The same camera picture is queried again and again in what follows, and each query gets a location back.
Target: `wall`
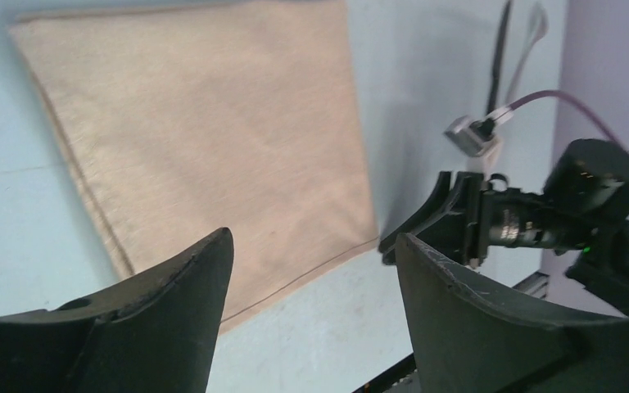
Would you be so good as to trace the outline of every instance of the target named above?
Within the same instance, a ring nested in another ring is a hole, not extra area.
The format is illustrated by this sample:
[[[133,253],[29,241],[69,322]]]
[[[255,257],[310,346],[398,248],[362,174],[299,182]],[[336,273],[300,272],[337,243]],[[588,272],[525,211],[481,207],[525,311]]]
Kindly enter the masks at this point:
[[[629,149],[629,2],[570,2],[561,88],[591,106]],[[577,138],[601,136],[578,112],[560,105],[554,162],[568,143]],[[545,253],[543,269],[554,275],[550,300],[580,309],[612,312],[610,306],[560,275],[574,256],[556,258]]]

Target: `table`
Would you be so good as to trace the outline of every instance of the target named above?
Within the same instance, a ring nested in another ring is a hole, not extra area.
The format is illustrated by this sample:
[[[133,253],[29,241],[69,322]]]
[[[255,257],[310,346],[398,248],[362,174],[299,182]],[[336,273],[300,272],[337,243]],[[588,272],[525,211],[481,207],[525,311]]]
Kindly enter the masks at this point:
[[[23,11],[163,3],[170,2],[0,0],[0,315],[54,309],[117,281],[5,26]],[[533,3],[515,4],[506,75]],[[502,1],[348,4],[373,199],[384,231],[423,202],[438,171],[464,167],[441,132],[460,115],[482,115]],[[559,83],[566,2],[544,7],[550,32],[532,53],[522,93]],[[552,101],[531,104],[500,129],[506,146],[497,169],[527,191],[538,191],[550,170],[555,109]],[[482,272],[512,286],[540,260],[536,250],[491,249]],[[208,391],[353,391],[410,352],[396,272],[369,252],[221,336]]]

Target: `white table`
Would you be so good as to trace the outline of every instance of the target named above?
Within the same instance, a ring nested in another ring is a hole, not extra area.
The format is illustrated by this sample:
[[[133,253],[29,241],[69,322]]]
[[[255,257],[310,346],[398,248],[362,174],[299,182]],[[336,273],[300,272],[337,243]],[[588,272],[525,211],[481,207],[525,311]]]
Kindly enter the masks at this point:
[[[375,210],[380,228],[391,228],[423,202],[438,171],[464,166],[441,132],[460,115],[482,115],[501,1],[348,2]],[[23,11],[160,3],[168,2],[0,0],[0,315],[53,309],[116,281],[5,26]],[[514,7],[507,75],[532,4]],[[544,6],[550,32],[523,93],[558,86],[566,2]],[[528,191],[550,170],[555,107],[531,104],[500,130],[498,170]],[[539,251],[491,249],[482,272],[514,285],[540,260]],[[221,336],[208,390],[348,392],[410,352],[396,271],[370,252]]]

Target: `brown cloth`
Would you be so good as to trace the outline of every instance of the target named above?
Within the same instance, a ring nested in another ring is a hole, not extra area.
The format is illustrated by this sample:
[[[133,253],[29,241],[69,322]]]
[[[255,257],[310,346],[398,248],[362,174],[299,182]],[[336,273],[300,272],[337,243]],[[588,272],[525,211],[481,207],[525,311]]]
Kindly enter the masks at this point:
[[[122,278],[229,227],[225,331],[374,245],[342,0],[38,14],[11,32]]]

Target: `beige towel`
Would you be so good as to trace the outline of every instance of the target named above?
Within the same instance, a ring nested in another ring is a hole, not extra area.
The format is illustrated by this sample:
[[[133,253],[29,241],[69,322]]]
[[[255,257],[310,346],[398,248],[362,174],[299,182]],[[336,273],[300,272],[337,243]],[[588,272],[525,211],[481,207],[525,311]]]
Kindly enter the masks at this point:
[[[230,227],[225,331],[373,247],[342,0],[40,14],[11,32],[122,277]]]

